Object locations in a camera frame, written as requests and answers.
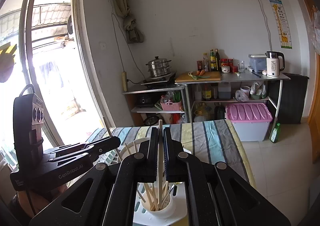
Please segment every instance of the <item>wooden cutting board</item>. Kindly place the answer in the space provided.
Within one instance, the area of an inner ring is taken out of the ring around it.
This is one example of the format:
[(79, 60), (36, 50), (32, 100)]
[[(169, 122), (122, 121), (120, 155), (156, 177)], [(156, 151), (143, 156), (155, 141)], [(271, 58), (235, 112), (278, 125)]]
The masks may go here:
[(205, 72), (203, 76), (210, 76), (209, 78), (199, 78), (198, 80), (194, 80), (191, 76), (188, 76), (188, 73), (183, 73), (179, 75), (175, 82), (181, 83), (181, 82), (197, 82), (197, 81), (220, 81), (221, 76), (220, 72)]

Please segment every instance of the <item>plastic basket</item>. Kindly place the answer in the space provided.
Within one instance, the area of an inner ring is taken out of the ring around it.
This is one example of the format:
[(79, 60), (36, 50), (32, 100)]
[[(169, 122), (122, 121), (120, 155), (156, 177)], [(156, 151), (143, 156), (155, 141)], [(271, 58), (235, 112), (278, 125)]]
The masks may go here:
[(168, 102), (165, 104), (161, 103), (161, 107), (164, 111), (179, 112), (183, 109), (183, 108), (180, 109), (180, 107), (182, 107), (182, 100), (178, 103), (171, 103), (171, 102)]

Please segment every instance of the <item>silver bolt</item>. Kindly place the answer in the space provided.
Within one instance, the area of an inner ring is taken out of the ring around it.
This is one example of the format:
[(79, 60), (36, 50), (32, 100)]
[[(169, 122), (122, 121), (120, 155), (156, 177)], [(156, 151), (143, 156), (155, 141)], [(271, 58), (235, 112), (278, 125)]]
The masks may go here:
[(96, 164), (96, 169), (101, 171), (101, 170), (104, 170), (106, 168), (106, 164), (105, 163), (98, 163)]
[(227, 164), (225, 162), (219, 162), (217, 164), (217, 168), (221, 169), (221, 170), (224, 170), (227, 168)]
[(141, 152), (137, 152), (134, 154), (135, 159), (142, 159), (144, 157), (144, 154)]
[(179, 154), (178, 154), (178, 157), (180, 157), (180, 158), (187, 158), (189, 155), (188, 155), (188, 153), (187, 152), (180, 152)]

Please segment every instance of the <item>pink storage bin lid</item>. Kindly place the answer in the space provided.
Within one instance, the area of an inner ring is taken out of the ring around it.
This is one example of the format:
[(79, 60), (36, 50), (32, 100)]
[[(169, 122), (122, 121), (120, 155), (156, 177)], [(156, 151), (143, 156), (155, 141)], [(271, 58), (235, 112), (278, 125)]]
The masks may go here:
[(263, 103), (228, 104), (227, 119), (232, 122), (271, 122), (272, 116)]

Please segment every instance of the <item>striped tablecloth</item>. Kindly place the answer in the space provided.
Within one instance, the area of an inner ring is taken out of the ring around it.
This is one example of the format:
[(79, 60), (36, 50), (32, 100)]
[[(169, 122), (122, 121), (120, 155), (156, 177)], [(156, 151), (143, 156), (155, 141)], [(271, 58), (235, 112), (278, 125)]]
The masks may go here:
[[(118, 127), (112, 128), (111, 133), (120, 138), (124, 145), (135, 139), (150, 137), (151, 127)], [(184, 148), (201, 161), (210, 164), (224, 161), (256, 188), (247, 156), (229, 120), (172, 124), (164, 127), (170, 127), (172, 139), (180, 141)], [(102, 138), (107, 136), (108, 132), (104, 130), (99, 134), (96, 137)]]

